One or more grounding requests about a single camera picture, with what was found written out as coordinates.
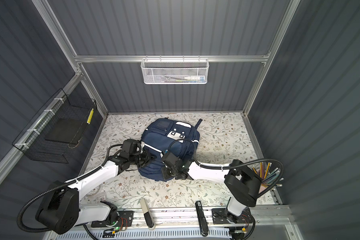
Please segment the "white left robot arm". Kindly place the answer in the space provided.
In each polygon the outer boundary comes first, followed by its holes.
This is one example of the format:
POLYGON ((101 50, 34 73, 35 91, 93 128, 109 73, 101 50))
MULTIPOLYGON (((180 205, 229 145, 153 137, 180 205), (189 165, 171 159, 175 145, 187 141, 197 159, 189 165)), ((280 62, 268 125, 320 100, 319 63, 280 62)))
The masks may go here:
POLYGON ((146 150, 137 155, 124 155, 118 151, 103 165, 79 176, 68 186, 45 194, 36 213, 36 220, 49 231, 60 235, 74 226, 89 222, 104 221, 107 227, 114 227, 120 222, 118 207, 107 201, 81 204, 81 200, 94 188, 116 177, 130 165, 143 167, 155 158, 146 150))

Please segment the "navy blue student backpack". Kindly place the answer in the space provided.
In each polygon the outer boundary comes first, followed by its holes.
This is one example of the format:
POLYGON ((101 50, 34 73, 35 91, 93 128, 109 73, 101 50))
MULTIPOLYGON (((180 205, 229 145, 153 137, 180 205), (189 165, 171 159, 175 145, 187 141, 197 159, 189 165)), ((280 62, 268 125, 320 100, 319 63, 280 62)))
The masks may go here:
POLYGON ((164 181, 162 174, 162 156, 171 152, 175 156, 185 159, 186 156, 194 158, 200 140, 198 127, 203 120, 199 119, 195 126, 189 123, 161 118, 151 123, 142 135, 144 150, 155 157, 145 167, 139 168, 139 173, 154 181, 164 181))

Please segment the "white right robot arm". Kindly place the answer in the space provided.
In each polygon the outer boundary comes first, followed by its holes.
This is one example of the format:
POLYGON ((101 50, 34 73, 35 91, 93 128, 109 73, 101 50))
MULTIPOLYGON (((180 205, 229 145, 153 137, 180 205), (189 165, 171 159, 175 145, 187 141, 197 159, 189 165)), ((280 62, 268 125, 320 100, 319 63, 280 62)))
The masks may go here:
POLYGON ((226 207, 226 215, 239 217, 244 210, 255 207, 260 194, 261 178, 239 160, 231 164, 201 164, 183 161, 171 152, 162 156, 162 173, 165 180, 207 180, 225 184, 232 196, 226 207))

